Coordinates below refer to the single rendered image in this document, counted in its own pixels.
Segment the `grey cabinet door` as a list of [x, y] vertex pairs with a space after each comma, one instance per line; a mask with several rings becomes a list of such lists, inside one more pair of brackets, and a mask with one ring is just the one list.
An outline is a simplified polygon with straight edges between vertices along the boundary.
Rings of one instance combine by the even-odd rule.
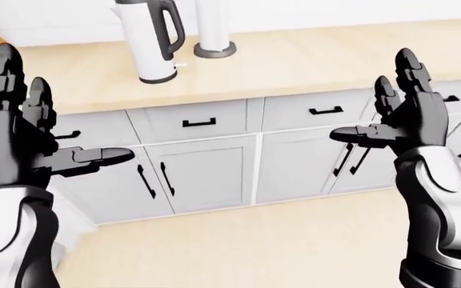
[[[79, 208], [96, 225], [174, 213], [144, 148], [132, 148], [135, 158], [114, 166], [101, 167], [95, 174], [64, 178], [55, 176], [52, 186]], [[137, 172], [142, 165], [153, 199]]]
[[333, 129], [288, 131], [263, 136], [257, 203], [313, 198], [327, 194], [351, 151], [333, 141]]
[[386, 189], [394, 186], [395, 155], [388, 148], [362, 148], [348, 143], [333, 171], [330, 194]]
[[[147, 155], [177, 214], [251, 204], [255, 136], [148, 146]], [[172, 197], [160, 169], [165, 162]]]

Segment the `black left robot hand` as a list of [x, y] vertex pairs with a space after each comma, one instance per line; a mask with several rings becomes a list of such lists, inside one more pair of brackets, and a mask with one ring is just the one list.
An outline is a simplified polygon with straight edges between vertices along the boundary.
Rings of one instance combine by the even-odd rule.
[[36, 77], [24, 83], [18, 50], [0, 43], [0, 186], [45, 189], [54, 175], [93, 174], [134, 158], [128, 148], [60, 148], [50, 132], [57, 122], [49, 84]]

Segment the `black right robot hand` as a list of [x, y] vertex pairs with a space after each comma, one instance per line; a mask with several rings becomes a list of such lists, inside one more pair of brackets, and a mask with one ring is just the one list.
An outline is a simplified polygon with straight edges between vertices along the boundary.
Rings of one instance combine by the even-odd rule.
[[408, 48], [395, 56], [399, 97], [386, 76], [375, 81], [375, 109], [379, 124], [346, 126], [330, 132], [330, 139], [364, 148], [390, 147], [395, 155], [421, 146], [445, 146], [448, 112], [442, 95], [430, 86], [431, 76]]

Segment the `white cylinder on dark base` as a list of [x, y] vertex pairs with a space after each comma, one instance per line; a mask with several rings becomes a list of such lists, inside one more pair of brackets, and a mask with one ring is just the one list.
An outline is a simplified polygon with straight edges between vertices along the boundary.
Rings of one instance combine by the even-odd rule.
[[237, 51], [230, 40], [229, 0], [194, 0], [198, 43], [194, 54], [200, 58], [230, 57]]

